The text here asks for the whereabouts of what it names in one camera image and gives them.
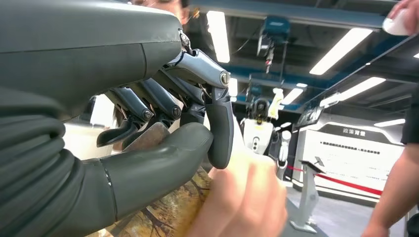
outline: display stand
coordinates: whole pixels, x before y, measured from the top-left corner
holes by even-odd
[[[309,226],[311,213],[319,201],[319,194],[314,183],[314,176],[318,173],[324,173],[321,169],[316,167],[313,163],[300,160],[303,166],[303,187],[301,194],[300,206],[294,220],[290,220],[291,226],[299,231],[316,234],[317,231]]]

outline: exhibition hall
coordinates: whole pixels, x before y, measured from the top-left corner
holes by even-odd
[[[418,32],[419,0],[0,0],[0,237],[417,237]]]

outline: fluorescent light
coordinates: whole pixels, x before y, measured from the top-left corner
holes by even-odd
[[[299,88],[294,88],[288,95],[281,101],[283,105],[291,104],[304,90]]]
[[[283,93],[283,90],[280,88],[274,88],[272,91],[274,92],[274,94]]]
[[[392,120],[392,121],[386,121],[386,122],[379,122],[374,124],[374,126],[376,127],[387,127],[387,126],[393,126],[393,125],[398,125],[398,124],[404,124],[406,122],[406,120],[404,118],[402,119],[396,119],[396,120]]]
[[[331,103],[336,102],[336,101],[340,101],[339,100],[339,94],[335,94],[332,95],[326,99],[323,99],[322,101],[320,101],[320,107],[328,107]]]
[[[302,87],[302,88],[305,88],[305,87],[307,87],[307,84],[304,84],[304,83],[297,83],[297,87]]]
[[[207,13],[208,31],[211,33],[215,54],[220,63],[230,62],[230,51],[228,49],[227,29],[225,27],[225,15],[220,11],[209,11]]]
[[[327,105],[329,105],[333,102],[336,102],[336,101],[347,100],[347,99],[349,99],[349,98],[351,98],[351,97],[353,97],[353,96],[355,96],[355,95],[357,95],[361,92],[364,92],[364,91],[366,91],[366,90],[368,90],[368,89],[370,89],[370,88],[372,88],[372,87],[374,87],[374,86],[376,86],[380,83],[383,83],[384,81],[385,81],[384,78],[376,78],[376,77],[369,78],[369,79],[359,83],[358,85],[342,92],[341,94],[335,94],[335,95],[332,95],[332,96],[320,101],[320,107],[327,106]]]
[[[230,78],[230,82],[228,83],[228,93],[230,96],[237,96],[237,79]]]
[[[311,69],[310,74],[322,75],[342,57],[373,32],[369,29],[353,28]]]
[[[352,96],[355,96],[361,92],[364,92],[380,83],[385,82],[384,78],[370,78],[367,79],[361,83],[359,83],[358,85],[354,86],[351,89],[348,89],[346,91],[344,91],[343,93],[339,94],[339,100],[340,101],[344,101],[346,99],[351,98]]]
[[[291,123],[290,123],[290,122],[286,122],[286,123],[284,123],[284,124],[282,124],[282,125],[281,125],[281,128],[288,127],[288,126],[290,126],[290,125],[291,125]]]

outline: human hand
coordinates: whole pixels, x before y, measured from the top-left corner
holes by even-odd
[[[276,237],[287,220],[286,189],[275,162],[246,148],[235,121],[226,169],[212,169],[211,191],[188,237]]]
[[[394,19],[402,9],[406,9],[404,26],[409,34],[413,35],[418,29],[419,0],[402,0],[398,2],[391,10],[388,17]]]
[[[361,237],[389,237],[390,231],[388,228],[376,224],[368,224],[362,233]]]

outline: person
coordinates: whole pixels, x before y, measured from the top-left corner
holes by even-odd
[[[419,22],[419,0],[402,0],[389,14],[394,19],[406,9],[404,25],[413,35]],[[406,115],[402,143],[404,151],[395,162],[384,191],[362,237],[387,237],[389,228],[406,215],[419,200],[419,87],[412,94],[412,104]]]
[[[131,0],[172,12],[184,25],[188,0]],[[233,151],[228,167],[212,169],[209,196],[188,237],[276,237],[287,220],[286,189],[276,177],[274,161],[246,149],[235,121]]]

